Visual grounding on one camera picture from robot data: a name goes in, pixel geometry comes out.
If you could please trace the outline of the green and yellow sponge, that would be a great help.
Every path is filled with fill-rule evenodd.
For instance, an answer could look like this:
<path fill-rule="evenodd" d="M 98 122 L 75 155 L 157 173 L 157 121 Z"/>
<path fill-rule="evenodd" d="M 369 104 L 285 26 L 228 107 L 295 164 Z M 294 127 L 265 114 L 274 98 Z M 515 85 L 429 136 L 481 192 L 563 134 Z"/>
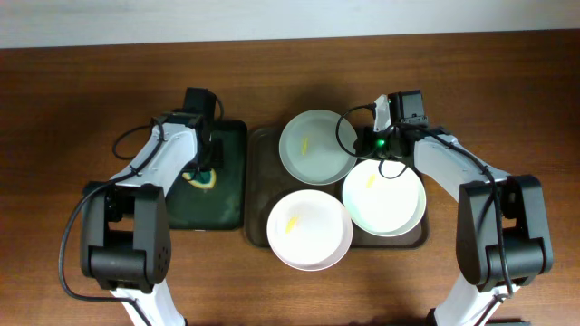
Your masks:
<path fill-rule="evenodd" d="M 193 187 L 199 189 L 211 189 L 217 183 L 217 173 L 212 168 L 210 170 L 195 170 L 183 172 L 181 176 Z"/>

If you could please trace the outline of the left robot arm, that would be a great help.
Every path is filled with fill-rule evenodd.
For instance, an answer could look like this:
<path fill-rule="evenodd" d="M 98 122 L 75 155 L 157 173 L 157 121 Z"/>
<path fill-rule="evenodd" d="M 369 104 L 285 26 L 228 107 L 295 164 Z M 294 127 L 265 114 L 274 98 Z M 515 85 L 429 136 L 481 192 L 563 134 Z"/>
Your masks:
<path fill-rule="evenodd" d="M 166 277 L 171 260 L 166 196 L 186 168 L 207 165 L 218 96 L 188 88 L 181 107 L 155 117 L 150 135 L 129 164 L 83 191 L 81 269 L 121 303 L 136 325 L 184 325 Z"/>

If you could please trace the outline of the pale green plate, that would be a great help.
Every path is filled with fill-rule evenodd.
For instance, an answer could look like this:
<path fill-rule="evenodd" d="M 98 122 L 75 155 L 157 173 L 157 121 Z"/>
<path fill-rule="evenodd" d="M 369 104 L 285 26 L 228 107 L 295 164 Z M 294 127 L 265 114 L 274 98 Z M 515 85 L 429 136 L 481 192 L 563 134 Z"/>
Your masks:
<path fill-rule="evenodd" d="M 346 153 L 336 140 L 341 116 L 330 110 L 309 110 L 291 119 L 278 143 L 286 171 L 308 185 L 323 186 L 341 180 L 357 158 Z"/>

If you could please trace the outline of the white plate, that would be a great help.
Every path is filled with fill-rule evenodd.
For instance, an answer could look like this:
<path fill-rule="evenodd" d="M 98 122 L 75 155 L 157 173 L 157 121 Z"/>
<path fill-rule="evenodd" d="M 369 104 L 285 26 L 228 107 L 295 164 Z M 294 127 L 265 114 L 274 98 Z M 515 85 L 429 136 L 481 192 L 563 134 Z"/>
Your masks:
<path fill-rule="evenodd" d="M 338 199 L 305 189 L 284 196 L 274 205 L 266 235 L 283 263 L 300 271 L 318 272 L 344 258 L 353 240 L 353 223 Z"/>
<path fill-rule="evenodd" d="M 346 176 L 342 201 L 352 221 L 381 237 L 408 233 L 426 212 L 426 191 L 419 176 L 395 161 L 364 160 Z"/>

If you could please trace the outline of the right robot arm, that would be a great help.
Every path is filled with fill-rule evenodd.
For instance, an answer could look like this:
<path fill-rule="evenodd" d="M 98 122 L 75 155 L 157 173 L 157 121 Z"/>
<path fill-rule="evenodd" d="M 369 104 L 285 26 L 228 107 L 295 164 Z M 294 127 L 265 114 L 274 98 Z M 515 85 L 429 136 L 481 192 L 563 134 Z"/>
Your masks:
<path fill-rule="evenodd" d="M 493 168 L 446 129 L 430 127 L 420 91 L 382 95 L 364 108 L 374 123 L 353 143 L 352 156 L 400 162 L 458 203 L 459 277 L 430 310 L 427 324 L 486 324 L 502 303 L 553 266 L 540 181 Z"/>

